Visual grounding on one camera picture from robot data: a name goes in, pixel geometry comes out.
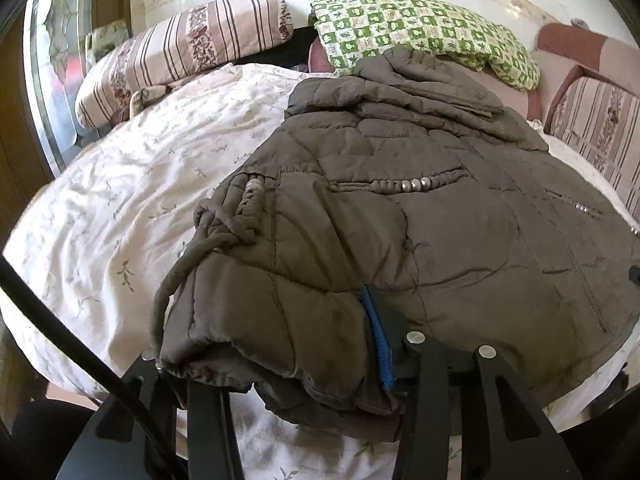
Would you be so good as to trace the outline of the brown quilted puffer jacket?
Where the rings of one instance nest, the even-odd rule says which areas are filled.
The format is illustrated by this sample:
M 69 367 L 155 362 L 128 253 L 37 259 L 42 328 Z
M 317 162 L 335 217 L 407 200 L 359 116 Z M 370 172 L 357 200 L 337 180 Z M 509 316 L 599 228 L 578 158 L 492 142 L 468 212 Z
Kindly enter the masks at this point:
M 157 289 L 163 370 L 255 389 L 293 424 L 390 441 L 360 292 L 449 347 L 492 344 L 542 404 L 639 318 L 639 240 L 514 110 L 407 47 L 309 78 L 282 124 L 194 212 Z

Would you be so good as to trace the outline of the white leaf print duvet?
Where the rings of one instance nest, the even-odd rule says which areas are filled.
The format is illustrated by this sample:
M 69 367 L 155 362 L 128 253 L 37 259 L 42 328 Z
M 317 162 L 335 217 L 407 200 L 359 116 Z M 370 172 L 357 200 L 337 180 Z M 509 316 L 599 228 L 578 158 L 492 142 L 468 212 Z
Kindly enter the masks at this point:
M 122 376 L 149 347 L 160 281 L 193 236 L 193 211 L 283 120 L 305 74 L 250 63 L 188 78 L 169 96 L 90 144 L 26 206 L 3 255 L 29 288 Z M 106 392 L 27 321 L 4 292 L 1 313 L 29 363 L 67 392 Z M 639 382 L 639 322 L 612 359 L 545 409 L 556 429 L 628 363 Z M 390 479 L 396 444 L 298 429 L 251 391 L 231 398 L 247 479 Z

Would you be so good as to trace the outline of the pink maroon headboard cushion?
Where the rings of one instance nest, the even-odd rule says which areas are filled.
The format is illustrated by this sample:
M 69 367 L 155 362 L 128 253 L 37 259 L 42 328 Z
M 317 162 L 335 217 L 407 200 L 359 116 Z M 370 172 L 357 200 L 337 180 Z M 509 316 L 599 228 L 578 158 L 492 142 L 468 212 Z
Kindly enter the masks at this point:
M 639 80 L 637 48 L 574 26 L 544 26 L 538 32 L 533 58 L 540 69 L 540 79 L 546 68 L 573 62 L 601 73 L 627 72 Z M 539 84 L 533 91 L 518 91 L 495 75 L 477 73 L 413 48 L 394 47 L 372 58 L 362 58 L 350 74 L 380 84 L 393 84 L 421 98 L 439 99 L 485 119 L 495 117 L 508 106 L 526 119 L 542 122 L 544 118 Z

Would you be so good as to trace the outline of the green white patterned pillow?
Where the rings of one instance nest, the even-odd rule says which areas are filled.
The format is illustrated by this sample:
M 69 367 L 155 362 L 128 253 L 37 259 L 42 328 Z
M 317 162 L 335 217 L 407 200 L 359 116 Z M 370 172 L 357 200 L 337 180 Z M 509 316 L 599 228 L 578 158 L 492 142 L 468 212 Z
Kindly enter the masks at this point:
M 533 91 L 540 69 L 510 28 L 439 0 L 314 0 L 310 17 L 340 74 L 395 46 L 448 56 L 471 70 L 489 67 L 512 88 Z

